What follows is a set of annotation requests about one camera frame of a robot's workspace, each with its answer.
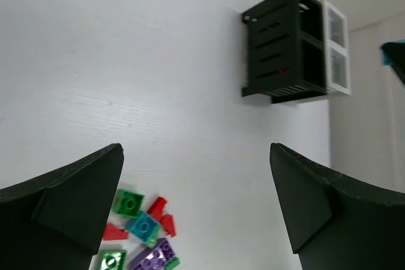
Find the small green lego piece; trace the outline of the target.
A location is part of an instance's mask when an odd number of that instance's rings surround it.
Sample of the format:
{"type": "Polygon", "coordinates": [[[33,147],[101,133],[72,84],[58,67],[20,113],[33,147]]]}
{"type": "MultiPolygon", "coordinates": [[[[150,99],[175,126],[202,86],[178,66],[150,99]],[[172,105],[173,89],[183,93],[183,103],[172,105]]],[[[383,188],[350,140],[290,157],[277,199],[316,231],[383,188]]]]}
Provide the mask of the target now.
{"type": "Polygon", "coordinates": [[[174,257],[172,260],[170,260],[164,270],[174,270],[178,265],[180,264],[180,259],[178,257],[174,257]]]}

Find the white slatted container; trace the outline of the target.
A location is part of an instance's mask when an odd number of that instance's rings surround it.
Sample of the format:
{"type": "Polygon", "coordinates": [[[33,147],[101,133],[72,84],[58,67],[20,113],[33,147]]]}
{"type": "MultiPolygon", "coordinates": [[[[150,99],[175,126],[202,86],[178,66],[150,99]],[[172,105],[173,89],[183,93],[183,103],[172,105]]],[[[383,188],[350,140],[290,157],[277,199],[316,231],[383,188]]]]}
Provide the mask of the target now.
{"type": "Polygon", "coordinates": [[[330,2],[323,0],[321,3],[328,95],[351,95],[347,18],[330,2]]]}

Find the small cyan lego block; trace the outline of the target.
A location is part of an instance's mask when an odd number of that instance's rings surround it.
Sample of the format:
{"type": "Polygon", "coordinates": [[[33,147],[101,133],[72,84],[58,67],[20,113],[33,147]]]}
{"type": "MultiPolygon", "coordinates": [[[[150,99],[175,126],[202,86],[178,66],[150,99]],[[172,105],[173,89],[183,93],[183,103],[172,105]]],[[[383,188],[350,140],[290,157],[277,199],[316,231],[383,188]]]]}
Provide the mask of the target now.
{"type": "Polygon", "coordinates": [[[382,53],[382,64],[384,66],[390,66],[391,65],[390,58],[384,52],[382,53]]]}

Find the small red lego piece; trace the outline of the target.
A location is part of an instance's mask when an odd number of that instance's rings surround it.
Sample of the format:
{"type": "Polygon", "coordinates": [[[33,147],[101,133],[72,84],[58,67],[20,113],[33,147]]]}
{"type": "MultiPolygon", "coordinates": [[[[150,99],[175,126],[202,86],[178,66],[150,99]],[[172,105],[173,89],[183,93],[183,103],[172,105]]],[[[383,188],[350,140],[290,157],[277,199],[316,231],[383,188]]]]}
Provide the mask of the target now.
{"type": "Polygon", "coordinates": [[[289,68],[282,68],[278,70],[278,73],[287,73],[289,71],[289,68]]]}

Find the square green lego piece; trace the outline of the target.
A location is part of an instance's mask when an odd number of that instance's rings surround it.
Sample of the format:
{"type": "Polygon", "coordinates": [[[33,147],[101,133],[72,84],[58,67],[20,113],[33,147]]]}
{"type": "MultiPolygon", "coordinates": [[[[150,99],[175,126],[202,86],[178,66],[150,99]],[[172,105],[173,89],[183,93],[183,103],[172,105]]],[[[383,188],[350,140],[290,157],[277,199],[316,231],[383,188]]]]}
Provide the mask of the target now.
{"type": "Polygon", "coordinates": [[[143,200],[144,196],[142,194],[125,189],[118,189],[111,209],[115,214],[136,218],[143,200]]]}

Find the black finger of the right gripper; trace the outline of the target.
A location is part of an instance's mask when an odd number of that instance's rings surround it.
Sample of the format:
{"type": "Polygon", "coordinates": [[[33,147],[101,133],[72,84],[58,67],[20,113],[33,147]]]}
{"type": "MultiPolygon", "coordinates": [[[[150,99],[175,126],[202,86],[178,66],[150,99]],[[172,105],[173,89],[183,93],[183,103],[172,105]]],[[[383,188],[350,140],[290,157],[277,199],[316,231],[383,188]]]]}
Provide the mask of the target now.
{"type": "Polygon", "coordinates": [[[381,51],[390,58],[390,67],[398,79],[405,85],[405,44],[400,42],[386,42],[381,46],[381,51]]]}

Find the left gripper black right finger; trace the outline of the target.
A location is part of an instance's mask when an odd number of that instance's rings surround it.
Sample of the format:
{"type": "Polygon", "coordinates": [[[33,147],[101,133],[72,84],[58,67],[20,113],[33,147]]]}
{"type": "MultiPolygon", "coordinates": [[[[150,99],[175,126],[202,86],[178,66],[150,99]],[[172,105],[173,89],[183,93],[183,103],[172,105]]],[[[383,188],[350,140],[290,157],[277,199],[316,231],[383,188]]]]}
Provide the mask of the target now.
{"type": "Polygon", "coordinates": [[[280,143],[270,167],[303,269],[404,269],[404,194],[322,166],[280,143]]]}

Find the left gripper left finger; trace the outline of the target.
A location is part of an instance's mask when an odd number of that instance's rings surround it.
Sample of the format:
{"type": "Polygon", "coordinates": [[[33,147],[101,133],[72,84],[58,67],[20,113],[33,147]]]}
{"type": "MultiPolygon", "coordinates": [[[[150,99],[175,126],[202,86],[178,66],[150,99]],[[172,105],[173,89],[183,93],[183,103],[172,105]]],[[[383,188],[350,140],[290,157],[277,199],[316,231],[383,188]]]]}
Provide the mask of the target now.
{"type": "Polygon", "coordinates": [[[1,189],[1,269],[88,269],[123,162],[122,145],[110,144],[1,189]]]}

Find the black slatted container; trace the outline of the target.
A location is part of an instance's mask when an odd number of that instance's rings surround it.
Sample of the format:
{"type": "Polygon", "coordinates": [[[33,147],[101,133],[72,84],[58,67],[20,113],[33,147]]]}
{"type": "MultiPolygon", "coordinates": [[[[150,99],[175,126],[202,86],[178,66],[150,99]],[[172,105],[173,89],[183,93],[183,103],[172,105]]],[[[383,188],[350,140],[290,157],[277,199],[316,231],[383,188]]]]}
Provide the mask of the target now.
{"type": "Polygon", "coordinates": [[[264,0],[241,14],[247,27],[242,96],[274,104],[327,94],[323,12],[318,0],[264,0]],[[289,68],[287,73],[279,69],[289,68]]]}

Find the red lego slope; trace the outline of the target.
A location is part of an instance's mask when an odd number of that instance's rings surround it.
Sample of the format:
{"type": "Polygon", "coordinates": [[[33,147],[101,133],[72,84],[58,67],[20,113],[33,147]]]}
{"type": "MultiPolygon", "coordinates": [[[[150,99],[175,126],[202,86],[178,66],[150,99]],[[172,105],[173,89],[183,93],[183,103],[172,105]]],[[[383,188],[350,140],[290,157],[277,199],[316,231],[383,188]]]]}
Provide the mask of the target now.
{"type": "Polygon", "coordinates": [[[175,220],[172,214],[162,215],[160,223],[167,235],[170,235],[171,237],[175,237],[177,235],[175,220]]]}
{"type": "Polygon", "coordinates": [[[103,240],[105,241],[118,241],[118,240],[128,240],[129,233],[126,229],[119,228],[112,223],[107,223],[104,233],[103,240]]]}
{"type": "Polygon", "coordinates": [[[158,197],[149,207],[147,213],[155,220],[160,221],[167,202],[168,201],[164,197],[158,197]]]}

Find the red lego slope top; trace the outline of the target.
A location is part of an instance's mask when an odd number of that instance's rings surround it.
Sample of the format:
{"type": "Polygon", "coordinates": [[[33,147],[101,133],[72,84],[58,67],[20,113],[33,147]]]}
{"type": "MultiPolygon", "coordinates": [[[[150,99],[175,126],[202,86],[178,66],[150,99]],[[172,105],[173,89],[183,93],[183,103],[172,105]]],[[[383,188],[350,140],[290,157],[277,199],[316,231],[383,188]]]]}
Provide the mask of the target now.
{"type": "Polygon", "coordinates": [[[160,221],[167,202],[168,201],[164,197],[158,197],[149,207],[147,213],[155,220],[160,221]]]}

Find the purple lego plate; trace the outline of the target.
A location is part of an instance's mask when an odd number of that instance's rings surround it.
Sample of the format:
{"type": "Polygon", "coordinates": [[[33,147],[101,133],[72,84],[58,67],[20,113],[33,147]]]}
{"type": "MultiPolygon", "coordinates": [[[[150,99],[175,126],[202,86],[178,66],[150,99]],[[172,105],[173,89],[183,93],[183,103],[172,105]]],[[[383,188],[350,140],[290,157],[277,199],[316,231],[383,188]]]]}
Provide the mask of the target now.
{"type": "Polygon", "coordinates": [[[146,248],[136,255],[127,266],[129,270],[161,270],[178,255],[167,238],[159,238],[154,248],[146,248]]]}

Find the teal square lego piece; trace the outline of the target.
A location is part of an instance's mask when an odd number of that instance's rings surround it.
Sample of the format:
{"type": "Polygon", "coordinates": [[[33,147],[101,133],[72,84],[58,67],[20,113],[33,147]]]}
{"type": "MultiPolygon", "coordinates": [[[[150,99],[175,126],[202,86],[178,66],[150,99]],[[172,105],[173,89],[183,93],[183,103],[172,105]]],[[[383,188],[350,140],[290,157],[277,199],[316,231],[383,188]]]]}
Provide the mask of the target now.
{"type": "Polygon", "coordinates": [[[126,224],[126,229],[136,236],[144,245],[154,248],[161,225],[148,213],[139,211],[135,218],[126,224]]]}

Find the long green lego plate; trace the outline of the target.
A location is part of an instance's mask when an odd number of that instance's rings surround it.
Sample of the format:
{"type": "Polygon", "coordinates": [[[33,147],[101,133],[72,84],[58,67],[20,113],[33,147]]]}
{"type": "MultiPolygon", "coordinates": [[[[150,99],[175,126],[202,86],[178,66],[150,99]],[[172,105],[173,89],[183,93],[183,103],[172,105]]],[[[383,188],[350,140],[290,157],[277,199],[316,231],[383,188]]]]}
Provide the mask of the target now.
{"type": "Polygon", "coordinates": [[[127,257],[126,250],[102,250],[99,254],[98,270],[123,270],[127,257]]]}

